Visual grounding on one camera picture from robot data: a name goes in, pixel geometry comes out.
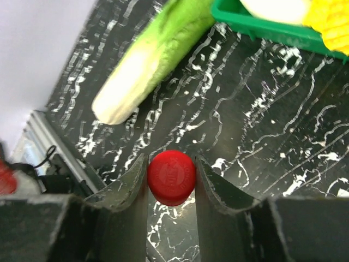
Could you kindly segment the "white toy radish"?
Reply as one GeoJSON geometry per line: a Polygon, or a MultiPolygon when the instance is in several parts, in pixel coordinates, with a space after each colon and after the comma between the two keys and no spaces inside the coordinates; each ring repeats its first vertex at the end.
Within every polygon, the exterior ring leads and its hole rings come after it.
{"type": "Polygon", "coordinates": [[[240,0],[254,17],[268,21],[301,25],[311,1],[305,0],[240,0]]]}

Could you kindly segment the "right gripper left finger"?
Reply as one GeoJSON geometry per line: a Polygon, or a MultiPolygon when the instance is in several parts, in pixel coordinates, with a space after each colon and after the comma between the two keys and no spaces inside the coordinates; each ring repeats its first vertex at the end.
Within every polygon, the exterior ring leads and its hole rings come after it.
{"type": "Polygon", "coordinates": [[[1,196],[1,261],[145,261],[148,157],[86,199],[1,196]]]}

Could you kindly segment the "toy napa cabbage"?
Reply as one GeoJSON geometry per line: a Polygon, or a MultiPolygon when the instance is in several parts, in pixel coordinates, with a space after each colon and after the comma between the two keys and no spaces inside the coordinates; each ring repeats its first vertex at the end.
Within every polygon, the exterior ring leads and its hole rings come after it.
{"type": "Polygon", "coordinates": [[[92,102],[103,124],[127,120],[212,27],[212,1],[167,1],[128,47],[92,102]]]}

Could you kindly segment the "green plastic basket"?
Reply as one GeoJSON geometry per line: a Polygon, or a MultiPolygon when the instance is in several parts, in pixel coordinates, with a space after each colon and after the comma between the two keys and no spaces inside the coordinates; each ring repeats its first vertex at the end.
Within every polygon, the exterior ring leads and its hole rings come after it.
{"type": "Polygon", "coordinates": [[[348,62],[348,56],[340,52],[332,52],[325,47],[319,32],[307,27],[255,18],[250,15],[240,1],[214,1],[211,12],[217,22],[226,23],[231,30],[248,35],[251,40],[263,38],[275,43],[338,58],[344,63],[348,62]]]}

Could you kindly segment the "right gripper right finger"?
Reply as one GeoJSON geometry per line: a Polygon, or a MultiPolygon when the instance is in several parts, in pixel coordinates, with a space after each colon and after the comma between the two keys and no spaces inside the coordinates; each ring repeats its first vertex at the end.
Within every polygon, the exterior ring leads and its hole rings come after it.
{"type": "Polygon", "coordinates": [[[348,199],[256,199],[195,158],[202,261],[348,261],[348,199]]]}

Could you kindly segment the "red bottle cap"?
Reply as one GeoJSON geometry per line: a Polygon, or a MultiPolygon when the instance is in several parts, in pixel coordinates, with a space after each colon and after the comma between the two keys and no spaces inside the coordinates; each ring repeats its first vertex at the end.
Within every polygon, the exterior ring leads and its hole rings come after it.
{"type": "Polygon", "coordinates": [[[158,202],[178,206],[187,200],[195,188],[196,167],[187,154],[166,150],[151,160],[147,180],[158,202]]]}

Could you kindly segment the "yellow white toy cabbage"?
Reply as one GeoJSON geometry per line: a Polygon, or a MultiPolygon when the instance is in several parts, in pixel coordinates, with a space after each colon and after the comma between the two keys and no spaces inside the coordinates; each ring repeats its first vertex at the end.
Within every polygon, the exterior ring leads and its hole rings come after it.
{"type": "Polygon", "coordinates": [[[328,50],[348,56],[348,1],[311,1],[303,25],[319,32],[328,50]]]}

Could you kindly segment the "aluminium frame post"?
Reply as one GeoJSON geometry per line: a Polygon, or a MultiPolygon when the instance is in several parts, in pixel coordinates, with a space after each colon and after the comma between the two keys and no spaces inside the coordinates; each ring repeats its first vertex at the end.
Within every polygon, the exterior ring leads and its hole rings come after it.
{"type": "Polygon", "coordinates": [[[32,147],[28,155],[50,189],[88,197],[106,186],[92,166],[67,147],[44,112],[31,113],[23,135],[32,147]]]}

